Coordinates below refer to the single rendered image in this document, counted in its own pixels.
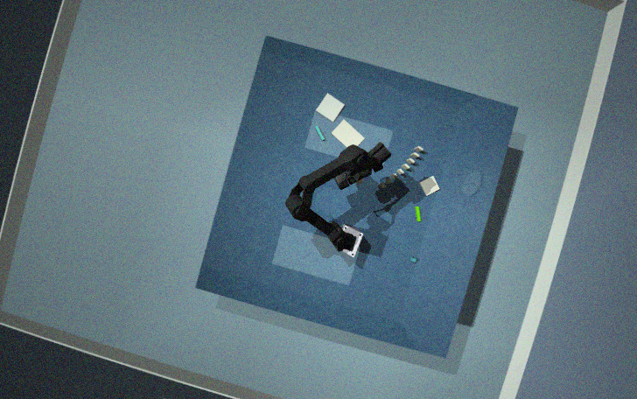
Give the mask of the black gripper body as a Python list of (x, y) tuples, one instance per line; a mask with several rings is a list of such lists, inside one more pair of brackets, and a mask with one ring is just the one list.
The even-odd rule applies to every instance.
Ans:
[[(373, 166), (373, 169), (374, 173), (376, 173), (383, 169), (383, 164), (381, 164), (379, 167)], [(341, 173), (334, 178), (340, 190), (343, 190), (344, 188), (349, 186), (349, 183), (353, 183), (355, 181), (354, 177), (350, 174), (351, 172), (352, 171), (348, 172), (346, 176), (344, 173)]]

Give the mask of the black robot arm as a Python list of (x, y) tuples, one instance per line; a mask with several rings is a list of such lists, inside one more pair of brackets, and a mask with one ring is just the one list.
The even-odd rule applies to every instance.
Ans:
[[(288, 199), (285, 201), (285, 205), (294, 219), (307, 221), (326, 234), (338, 252), (343, 249), (353, 251), (356, 236), (344, 232), (335, 221), (328, 223), (313, 212), (310, 209), (312, 205), (312, 195), (317, 187), (322, 186), (343, 172), (351, 171), (350, 174), (356, 181), (365, 178), (372, 172), (373, 166), (379, 167), (390, 157), (391, 152), (385, 147), (384, 143), (379, 142), (369, 152), (355, 144), (351, 144), (332, 162), (307, 176), (301, 177), (297, 185), (292, 188)], [(303, 195), (301, 198), (299, 195), (302, 191)]]

